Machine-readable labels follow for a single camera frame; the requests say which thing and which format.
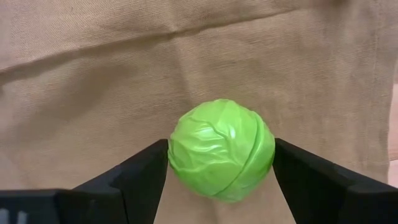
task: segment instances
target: burlap cloth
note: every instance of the burlap cloth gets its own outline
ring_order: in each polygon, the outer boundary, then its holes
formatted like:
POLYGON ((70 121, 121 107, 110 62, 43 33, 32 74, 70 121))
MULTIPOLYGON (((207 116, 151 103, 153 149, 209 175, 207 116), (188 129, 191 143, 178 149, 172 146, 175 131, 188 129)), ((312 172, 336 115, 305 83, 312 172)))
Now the burlap cloth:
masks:
MULTIPOLYGON (((395 0, 0 0, 0 188, 72 188, 216 98, 386 181, 395 0)), ((169 170, 156 224, 293 223, 271 172, 224 204, 169 170)))

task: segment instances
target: beige fabric backdrop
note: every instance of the beige fabric backdrop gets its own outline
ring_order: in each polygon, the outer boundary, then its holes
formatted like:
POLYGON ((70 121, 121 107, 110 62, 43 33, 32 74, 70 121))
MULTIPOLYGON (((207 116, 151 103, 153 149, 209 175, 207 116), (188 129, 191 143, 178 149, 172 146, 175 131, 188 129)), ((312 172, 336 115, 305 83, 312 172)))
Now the beige fabric backdrop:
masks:
MULTIPOLYGON (((72 188, 230 98, 277 137, 386 181, 395 0, 0 0, 0 188, 72 188)), ((156 224, 293 223, 169 172, 156 224)))

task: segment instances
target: black plastic part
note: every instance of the black plastic part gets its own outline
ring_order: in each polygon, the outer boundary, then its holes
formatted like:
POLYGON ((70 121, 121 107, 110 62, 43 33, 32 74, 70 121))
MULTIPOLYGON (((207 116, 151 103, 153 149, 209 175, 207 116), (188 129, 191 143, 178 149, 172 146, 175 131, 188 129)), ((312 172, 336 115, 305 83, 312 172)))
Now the black plastic part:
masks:
POLYGON ((275 141, 274 172, 297 224, 398 223, 398 189, 275 141))
POLYGON ((152 224, 167 163, 162 139, 73 190, 0 191, 0 224, 152 224))

